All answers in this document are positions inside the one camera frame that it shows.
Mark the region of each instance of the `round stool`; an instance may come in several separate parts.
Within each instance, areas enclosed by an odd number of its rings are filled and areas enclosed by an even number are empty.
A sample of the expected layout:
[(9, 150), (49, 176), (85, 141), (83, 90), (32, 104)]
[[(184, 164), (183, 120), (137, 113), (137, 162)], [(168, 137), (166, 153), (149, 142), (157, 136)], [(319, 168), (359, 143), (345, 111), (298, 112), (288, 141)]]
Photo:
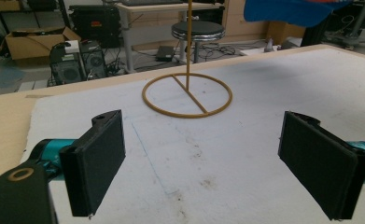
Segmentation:
[[(172, 27), (173, 37), (180, 40), (188, 40), (188, 22), (182, 21)], [(199, 59), (199, 45), (203, 41), (219, 40), (225, 35), (222, 25), (211, 21), (191, 22), (191, 41), (194, 42), (194, 62)]]

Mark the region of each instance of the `gray floor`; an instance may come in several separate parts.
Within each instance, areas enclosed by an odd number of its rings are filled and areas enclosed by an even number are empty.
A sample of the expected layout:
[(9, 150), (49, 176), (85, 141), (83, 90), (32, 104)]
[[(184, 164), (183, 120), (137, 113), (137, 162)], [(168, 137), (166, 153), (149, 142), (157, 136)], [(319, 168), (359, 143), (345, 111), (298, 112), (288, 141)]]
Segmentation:
[[(362, 32), (361, 37), (365, 37), (365, 30)], [(229, 44), (205, 44), (200, 49), (199, 63), (205, 61), (221, 60), (230, 57), (240, 57), (240, 50), (263, 48), (266, 45), (264, 40), (229, 43)], [(354, 48), (354, 51), (365, 54), (365, 44), (360, 44)], [(120, 69), (117, 74), (123, 74), (123, 68), (125, 63), (125, 56), (123, 49), (107, 49), (105, 52), (106, 64), (112, 62), (117, 64), (115, 68)], [(156, 62), (155, 54), (156, 50), (148, 50), (144, 52), (133, 53), (134, 68), (138, 72), (147, 70), (160, 69), (164, 67), (171, 67), (180, 65), (177, 62), (162, 63)], [(0, 89), (0, 94), (12, 93), (19, 90), (19, 87), (24, 82), (36, 81), (36, 80), (48, 80), (51, 77), (51, 71), (48, 64), (44, 65), (30, 65), (30, 66), (17, 66), (10, 58), (0, 57), (0, 72), (5, 68), (16, 68), (24, 73), (21, 78), (10, 80), (7, 87)]]

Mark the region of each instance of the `blue fabric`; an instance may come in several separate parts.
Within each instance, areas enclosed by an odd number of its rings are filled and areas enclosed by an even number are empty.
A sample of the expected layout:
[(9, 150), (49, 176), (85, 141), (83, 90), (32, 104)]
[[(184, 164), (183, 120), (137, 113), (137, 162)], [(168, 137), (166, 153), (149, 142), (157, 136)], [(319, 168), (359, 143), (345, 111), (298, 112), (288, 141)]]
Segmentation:
[(303, 27), (312, 27), (335, 9), (345, 7), (352, 0), (329, 3), (326, 0), (246, 0), (246, 21), (286, 21)]

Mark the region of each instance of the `table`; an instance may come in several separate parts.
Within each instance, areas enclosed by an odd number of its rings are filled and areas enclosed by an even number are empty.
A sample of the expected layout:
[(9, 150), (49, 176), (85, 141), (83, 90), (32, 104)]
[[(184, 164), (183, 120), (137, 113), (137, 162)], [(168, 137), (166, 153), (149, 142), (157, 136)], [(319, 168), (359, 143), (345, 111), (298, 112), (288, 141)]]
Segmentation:
[[(285, 110), (301, 112), (320, 119), (322, 127), (344, 140), (365, 140), (365, 56), (312, 46), (197, 63), (191, 70), (222, 77), (234, 94), (231, 106), (196, 120), (168, 118), (146, 108), (141, 86), (154, 77), (183, 72), (185, 66), (0, 95), (0, 174), (19, 163), (24, 149), (37, 140), (33, 135), (51, 132), (54, 120), (68, 132), (80, 131), (65, 127), (67, 114), (75, 118), (116, 105), (124, 111), (127, 157), (114, 181), (117, 189), (105, 196), (111, 210), (100, 207), (91, 221), (80, 218), (79, 223), (328, 223), (277, 158), (282, 116)], [(125, 97), (136, 89), (134, 101)], [(104, 99), (109, 96), (104, 93), (115, 94)], [(92, 109), (71, 109), (86, 104)], [(51, 119), (49, 128), (38, 132), (31, 119)], [(145, 127), (151, 127), (150, 133), (143, 132)], [(175, 132), (177, 137), (165, 138)], [(198, 138), (207, 133), (211, 138)], [(65, 197), (54, 192), (53, 197), (60, 208)], [(64, 214), (59, 218), (60, 223), (75, 222)], [(353, 220), (344, 223), (365, 223), (365, 186)]]
[[(193, 10), (204, 10), (204, 9), (215, 9), (220, 8), (223, 5), (216, 4), (206, 4), (206, 3), (193, 3)], [(126, 61), (127, 61), (127, 73), (134, 73), (133, 69), (133, 54), (132, 54), (132, 46), (144, 43), (151, 43), (162, 40), (170, 40), (174, 39), (171, 35), (171, 26), (170, 25), (160, 25), (160, 26), (151, 26), (151, 27), (139, 27), (132, 28), (129, 15), (131, 13), (163, 13), (163, 12), (183, 12), (184, 21), (187, 18), (187, 10), (188, 4), (170, 4), (170, 5), (157, 5), (157, 6), (141, 6), (141, 7), (126, 7), (122, 3), (117, 3), (116, 7), (119, 9), (120, 14), (120, 24), (121, 24), (121, 34), (123, 35), (124, 41), (124, 50), (126, 52)], [(179, 46), (180, 60), (185, 59), (185, 50), (186, 47), (185, 41), (181, 41)]]

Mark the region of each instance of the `floor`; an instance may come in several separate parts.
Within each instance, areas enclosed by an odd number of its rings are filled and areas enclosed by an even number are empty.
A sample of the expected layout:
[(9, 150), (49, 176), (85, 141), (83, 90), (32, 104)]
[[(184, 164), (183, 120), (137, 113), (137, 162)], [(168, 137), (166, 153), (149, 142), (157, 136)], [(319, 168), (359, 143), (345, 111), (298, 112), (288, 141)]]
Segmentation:
[[(365, 30), (360, 36), (365, 37)], [(230, 57), (241, 57), (242, 50), (261, 49), (265, 46), (266, 42), (264, 40), (228, 44), (204, 44), (200, 48), (199, 63)], [(365, 44), (354, 47), (353, 51), (365, 54)], [(133, 64), (136, 71), (143, 72), (180, 65), (180, 63), (177, 63), (176, 61), (169, 63), (156, 62), (156, 52), (156, 50), (135, 51), (133, 53)], [(124, 75), (124, 50), (122, 48), (104, 49), (104, 53), (105, 63), (110, 64), (113, 68), (114, 76)], [(10, 58), (0, 57), (0, 94), (19, 91), (22, 83), (49, 80), (50, 78), (51, 70), (48, 64), (21, 66), (15, 64)]]

